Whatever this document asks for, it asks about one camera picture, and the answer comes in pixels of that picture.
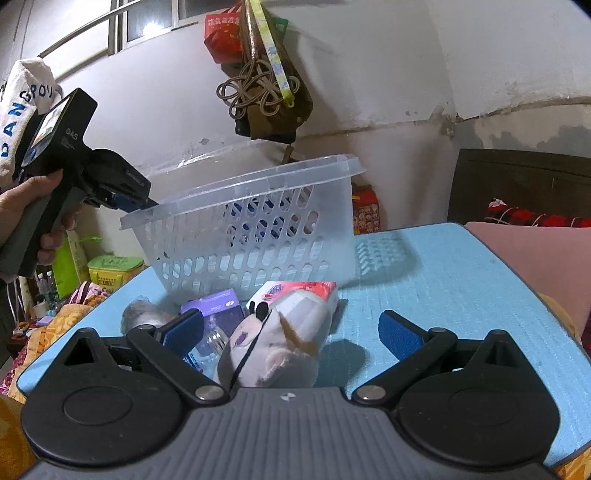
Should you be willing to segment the person left hand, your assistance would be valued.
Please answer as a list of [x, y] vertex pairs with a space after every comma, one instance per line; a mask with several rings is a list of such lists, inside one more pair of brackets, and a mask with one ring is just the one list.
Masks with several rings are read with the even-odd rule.
[[[62, 170], [46, 176], [34, 176], [1, 194], [1, 245], [6, 243], [20, 223], [25, 208], [33, 201], [51, 194], [60, 184], [62, 176]], [[66, 213], [62, 217], [60, 227], [42, 236], [37, 253], [37, 259], [41, 265], [50, 266], [53, 263], [57, 250], [64, 242], [65, 232], [75, 228], [81, 209], [82, 207], [78, 206], [75, 210]]]

